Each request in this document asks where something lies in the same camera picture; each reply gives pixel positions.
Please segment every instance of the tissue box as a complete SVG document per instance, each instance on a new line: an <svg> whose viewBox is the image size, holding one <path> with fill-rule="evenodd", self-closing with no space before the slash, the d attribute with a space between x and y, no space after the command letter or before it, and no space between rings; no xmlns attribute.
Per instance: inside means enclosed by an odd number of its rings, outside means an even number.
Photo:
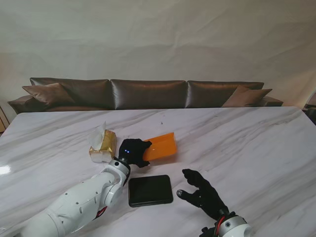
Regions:
<svg viewBox="0 0 316 237"><path fill-rule="evenodd" d="M117 148L117 136L114 132L105 130L101 148L99 150L90 147L89 154L95 163L107 163L114 157Z"/></svg>

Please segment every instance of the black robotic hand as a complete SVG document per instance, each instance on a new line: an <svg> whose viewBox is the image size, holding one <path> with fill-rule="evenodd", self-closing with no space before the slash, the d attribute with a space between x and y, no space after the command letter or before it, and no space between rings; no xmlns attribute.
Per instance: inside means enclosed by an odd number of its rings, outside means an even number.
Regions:
<svg viewBox="0 0 316 237"><path fill-rule="evenodd" d="M201 208L214 220L217 220L221 216L220 210L229 212L215 188L199 172L190 169L183 169L182 172L188 183L197 187L198 190L193 194L189 194L184 190L178 190L177 196L179 198Z"/></svg>
<svg viewBox="0 0 316 237"><path fill-rule="evenodd" d="M118 151L118 158L125 160L128 164L135 164L139 168L149 165L143 161L145 150L151 146L151 142L144 142L141 139L125 139Z"/></svg>

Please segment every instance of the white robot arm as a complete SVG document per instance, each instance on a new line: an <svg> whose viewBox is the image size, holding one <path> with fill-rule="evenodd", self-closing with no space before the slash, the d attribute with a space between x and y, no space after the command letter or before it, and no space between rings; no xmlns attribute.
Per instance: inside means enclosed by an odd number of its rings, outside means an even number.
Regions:
<svg viewBox="0 0 316 237"><path fill-rule="evenodd" d="M252 237L252 227L234 212L227 213L221 210L221 218L213 228L203 228L199 237Z"/></svg>
<svg viewBox="0 0 316 237"><path fill-rule="evenodd" d="M34 216L21 237L64 237L103 214L118 199L130 173L129 166L112 160L101 173L69 190Z"/></svg>

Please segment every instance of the brown leather sofa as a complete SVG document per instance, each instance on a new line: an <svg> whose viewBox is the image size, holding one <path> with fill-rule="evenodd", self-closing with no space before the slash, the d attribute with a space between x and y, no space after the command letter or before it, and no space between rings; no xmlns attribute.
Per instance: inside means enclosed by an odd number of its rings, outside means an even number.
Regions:
<svg viewBox="0 0 316 237"><path fill-rule="evenodd" d="M61 84L75 100L74 106L46 106L28 95L9 101L16 113L42 111L89 111L131 109L178 109L221 107L242 85L262 89L262 82L75 80L30 78L32 85ZM257 106L281 106L282 101L264 97Z"/></svg>

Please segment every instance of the throw pillow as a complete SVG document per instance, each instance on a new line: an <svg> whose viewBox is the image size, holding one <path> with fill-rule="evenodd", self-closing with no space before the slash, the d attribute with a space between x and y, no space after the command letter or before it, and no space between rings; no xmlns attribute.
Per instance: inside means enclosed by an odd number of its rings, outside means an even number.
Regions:
<svg viewBox="0 0 316 237"><path fill-rule="evenodd" d="M27 85L22 88L35 99L44 103L47 107L73 105L75 103L63 86L59 83L49 85Z"/></svg>
<svg viewBox="0 0 316 237"><path fill-rule="evenodd" d="M222 107L254 107L272 89L251 90L238 86Z"/></svg>

